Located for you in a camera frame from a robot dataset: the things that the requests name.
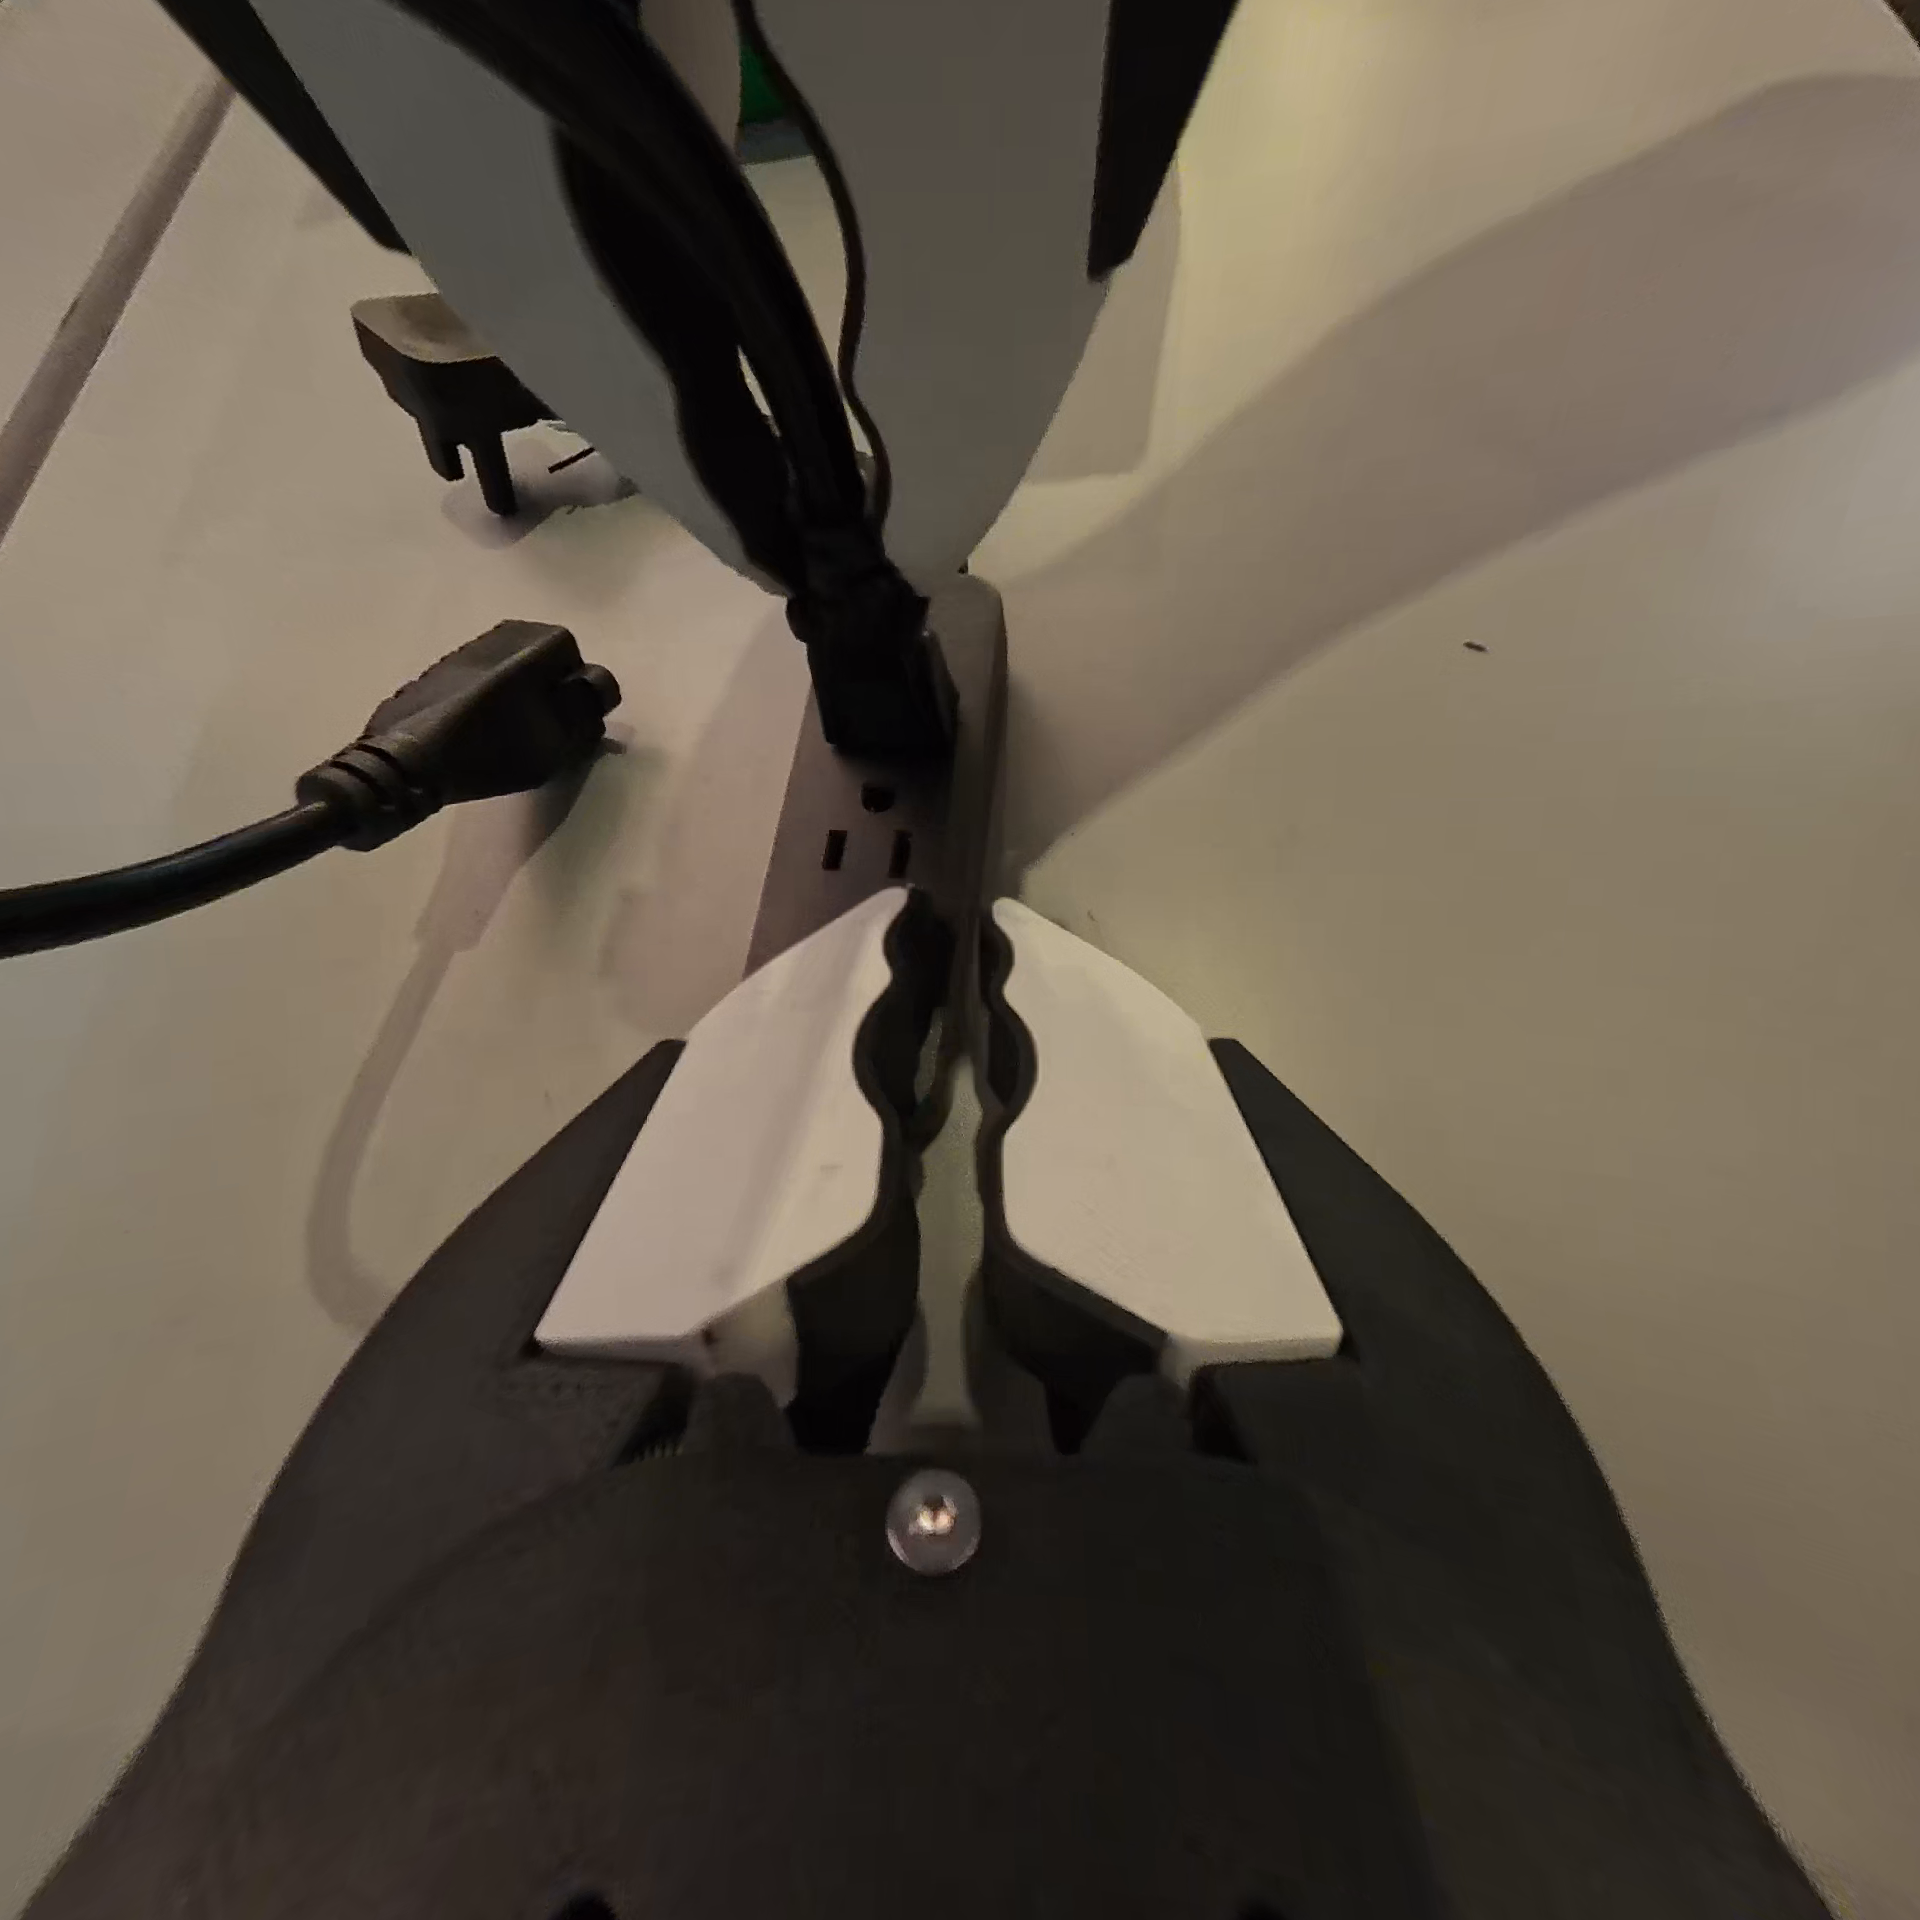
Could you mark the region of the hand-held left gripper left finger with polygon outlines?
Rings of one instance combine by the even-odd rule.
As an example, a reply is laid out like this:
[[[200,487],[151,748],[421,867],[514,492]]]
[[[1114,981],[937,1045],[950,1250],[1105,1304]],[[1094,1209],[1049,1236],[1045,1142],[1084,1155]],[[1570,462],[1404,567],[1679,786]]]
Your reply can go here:
[[[691,1032],[543,1318],[561,1359],[834,1395],[917,1314],[914,1119],[950,932],[887,883]]]

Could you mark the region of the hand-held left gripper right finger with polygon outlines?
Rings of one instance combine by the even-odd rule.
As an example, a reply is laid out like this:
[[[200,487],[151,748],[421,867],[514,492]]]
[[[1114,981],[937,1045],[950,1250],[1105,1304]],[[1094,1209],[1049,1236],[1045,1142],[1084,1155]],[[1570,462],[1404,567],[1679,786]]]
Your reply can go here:
[[[982,1306],[1049,1395],[1331,1359],[1329,1286],[1203,1026],[1018,898],[978,925]]]

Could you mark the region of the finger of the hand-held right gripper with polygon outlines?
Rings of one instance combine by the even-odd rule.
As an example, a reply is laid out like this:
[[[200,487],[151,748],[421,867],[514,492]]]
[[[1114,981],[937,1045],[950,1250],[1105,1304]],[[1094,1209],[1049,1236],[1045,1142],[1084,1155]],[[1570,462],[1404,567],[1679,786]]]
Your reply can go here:
[[[647,499],[760,587],[669,371],[590,258],[547,115],[400,3],[264,1],[268,33],[453,311]]]
[[[913,578],[1017,490],[1146,454],[1188,125],[1188,3],[752,3],[851,215],[843,369]]]

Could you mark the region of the black power strip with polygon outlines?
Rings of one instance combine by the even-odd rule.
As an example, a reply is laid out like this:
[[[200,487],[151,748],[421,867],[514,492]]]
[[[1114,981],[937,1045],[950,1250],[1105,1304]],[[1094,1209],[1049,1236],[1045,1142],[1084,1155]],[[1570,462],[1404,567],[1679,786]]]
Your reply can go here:
[[[746,972],[895,888],[926,895],[952,939],[952,991],[978,943],[998,871],[1008,636],[998,587],[964,572],[930,599],[929,631],[956,691],[949,757],[901,761],[831,746],[806,700],[781,803]]]

